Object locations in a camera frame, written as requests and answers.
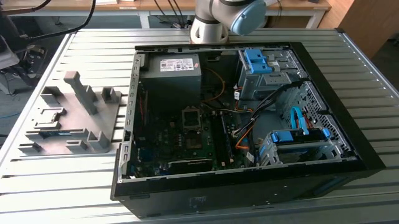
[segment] white table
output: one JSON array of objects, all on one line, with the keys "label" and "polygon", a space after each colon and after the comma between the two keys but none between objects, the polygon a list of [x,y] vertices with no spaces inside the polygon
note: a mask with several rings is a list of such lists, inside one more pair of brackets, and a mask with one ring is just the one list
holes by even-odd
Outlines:
[{"label": "white table", "polygon": [[[190,216],[146,219],[158,223],[374,223],[399,222],[399,93],[346,34],[335,30],[263,29],[233,42],[301,41],[338,96],[371,141],[387,169],[359,179],[322,198],[217,210]],[[94,90],[111,86],[128,93],[135,46],[187,44],[189,31],[175,29],[84,29],[66,36],[0,150],[2,223],[140,222],[119,202],[110,200],[115,151],[106,154],[20,156],[22,127],[39,93],[56,84],[62,71],[79,70]],[[127,95],[115,127],[123,127]],[[123,130],[114,132],[122,140]]]}]

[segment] orange wire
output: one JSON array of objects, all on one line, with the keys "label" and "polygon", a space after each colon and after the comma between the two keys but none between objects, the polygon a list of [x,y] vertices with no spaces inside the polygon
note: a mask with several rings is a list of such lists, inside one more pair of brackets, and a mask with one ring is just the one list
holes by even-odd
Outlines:
[{"label": "orange wire", "polygon": [[239,109],[239,108],[238,108],[238,101],[237,101],[237,108],[235,108],[235,109],[237,109],[237,111],[245,111],[245,109]]},{"label": "orange wire", "polygon": [[214,73],[214,75],[218,76],[218,78],[222,81],[222,91],[221,91],[219,95],[215,96],[215,97],[213,97],[213,98],[210,98],[210,99],[203,100],[203,102],[210,102],[210,101],[218,99],[222,96],[222,94],[225,93],[226,82],[225,82],[223,78],[221,77],[221,75],[213,69],[209,69],[209,68],[203,68],[203,69],[211,71]]},{"label": "orange wire", "polygon": [[249,130],[246,131],[246,133],[243,134],[242,138],[239,139],[238,143],[237,143],[237,148],[245,148],[245,149],[250,149],[250,147],[246,146],[241,146],[239,144],[242,143],[245,137],[249,135],[250,131],[253,130],[254,125],[249,128]]}]

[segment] black cable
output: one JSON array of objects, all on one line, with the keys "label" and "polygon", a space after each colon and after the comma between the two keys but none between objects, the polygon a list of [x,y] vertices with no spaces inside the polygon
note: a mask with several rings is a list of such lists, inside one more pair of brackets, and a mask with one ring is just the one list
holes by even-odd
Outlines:
[{"label": "black cable", "polygon": [[279,12],[278,12],[278,14],[277,14],[275,23],[274,23],[274,25],[271,26],[271,28],[274,28],[274,27],[281,23],[281,20],[282,20],[282,15],[283,15],[283,5],[282,5],[281,0],[278,0],[278,3],[279,3]]},{"label": "black cable", "polygon": [[46,35],[42,35],[42,36],[35,36],[35,37],[30,38],[28,40],[31,42],[35,42],[38,40],[43,40],[43,39],[47,39],[47,38],[51,38],[51,37],[55,37],[55,36],[60,36],[60,35],[76,32],[78,30],[80,30],[82,28],[84,28],[88,25],[88,22],[92,19],[94,13],[95,13],[95,0],[92,0],[92,6],[91,6],[91,9],[90,9],[90,13],[88,13],[88,16],[86,18],[86,21],[84,21],[84,23],[79,27],[75,27],[72,29],[68,29],[68,30],[64,30],[64,31],[60,31],[60,32],[56,32],[56,33],[52,33],[52,34],[46,34]]},{"label": "black cable", "polygon": [[15,15],[15,14],[32,13],[32,12],[43,9],[44,6],[47,6],[50,2],[51,2],[51,0],[44,0],[44,2],[40,5],[38,5],[36,7],[4,10],[4,11],[2,11],[2,14],[3,15]]},{"label": "black cable", "polygon": [[163,20],[158,15],[155,15],[155,17],[162,21],[162,22],[165,22],[165,23],[169,23],[169,24],[171,24],[171,25],[174,25],[170,21],[166,21],[166,20]]},{"label": "black cable", "polygon": [[277,89],[259,103],[257,106],[253,114],[251,114],[251,120],[246,123],[246,125],[239,128],[234,134],[239,134],[245,129],[250,127],[253,123],[255,123],[258,117],[259,117],[259,112],[263,111],[266,108],[269,108],[277,101],[278,96],[290,88],[299,87],[307,81],[307,78],[303,78],[301,81],[295,81],[291,84],[283,85],[279,89]]},{"label": "black cable", "polygon": [[185,16],[183,16],[183,13],[182,13],[182,10],[181,10],[181,7],[179,7],[179,4],[178,4],[177,0],[174,0],[174,2],[175,2],[175,4],[177,4],[178,10],[179,10],[179,12],[181,12],[183,26],[186,27]]},{"label": "black cable", "polygon": [[177,19],[178,19],[178,21],[179,21],[181,28],[183,28],[183,21],[181,22],[181,19],[179,19],[178,13],[177,13],[177,11],[175,11],[175,7],[174,7],[174,5],[173,5],[173,3],[171,3],[171,0],[169,0],[169,3],[170,3],[170,6],[173,7],[173,10],[174,10]]},{"label": "black cable", "polygon": [[167,17],[166,13],[163,12],[162,7],[161,7],[161,5],[158,4],[158,1],[154,0],[154,2],[155,2],[155,4],[157,4],[157,7],[158,7],[158,9],[161,10],[162,14],[166,16],[167,20],[171,22],[171,24],[174,24],[174,22],[170,20],[170,18]]}]

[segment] floor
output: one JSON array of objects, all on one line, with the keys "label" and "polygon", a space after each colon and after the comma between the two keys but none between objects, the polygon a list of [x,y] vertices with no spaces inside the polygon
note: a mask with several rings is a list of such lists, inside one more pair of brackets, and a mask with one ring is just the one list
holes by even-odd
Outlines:
[{"label": "floor", "polygon": [[[58,32],[67,28],[72,28],[78,26],[84,19],[84,17],[62,17],[60,20],[58,20],[55,17],[36,18],[39,26],[46,33]],[[151,17],[150,24],[153,28],[171,27],[170,24],[161,23],[159,19],[155,17]],[[140,21],[136,16],[95,16],[87,28],[140,28]],[[52,38],[51,41],[42,43],[42,45],[48,49],[47,64],[60,42],[62,37],[56,37]],[[387,42],[373,58],[373,62],[387,79],[391,81],[393,85],[397,87],[397,89],[399,89],[399,46],[394,46],[394,42]],[[18,89],[18,94],[16,96],[8,96],[0,91],[0,135],[10,133],[19,118],[19,113],[22,112],[34,91],[18,78],[10,81],[10,85]],[[6,138],[0,137],[0,146],[3,145],[4,141]]]}]

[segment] power supply label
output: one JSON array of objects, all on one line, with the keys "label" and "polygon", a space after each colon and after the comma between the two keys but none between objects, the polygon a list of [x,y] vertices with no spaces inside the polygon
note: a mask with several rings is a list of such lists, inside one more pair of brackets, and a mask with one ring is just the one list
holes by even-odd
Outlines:
[{"label": "power supply label", "polygon": [[183,59],[165,59],[162,60],[162,72],[163,71],[189,71],[194,70],[193,58]]}]

